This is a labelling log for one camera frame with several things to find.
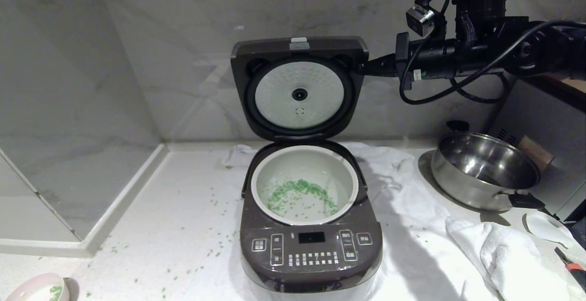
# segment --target digital display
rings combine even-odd
[[[324,232],[304,232],[299,234],[299,243],[325,242]]]

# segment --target white bowl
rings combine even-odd
[[[15,289],[6,301],[69,301],[69,290],[58,274],[40,274]]]
[[[290,225],[341,217],[358,196],[358,176],[339,154],[292,146],[271,153],[253,172],[253,198],[269,217]]]

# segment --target black lid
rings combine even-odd
[[[346,128],[368,60],[358,37],[273,38],[238,42],[234,81],[249,126],[272,141],[319,140]]]

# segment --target baseboard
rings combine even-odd
[[[83,241],[46,242],[0,239],[0,253],[45,257],[93,257],[168,153],[169,148],[165,144],[160,144],[155,149]]]

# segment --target stainless steel pot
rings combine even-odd
[[[431,171],[447,194],[471,207],[506,211],[545,206],[532,195],[516,192],[539,182],[541,174],[533,161],[485,134],[453,132],[440,138]]]

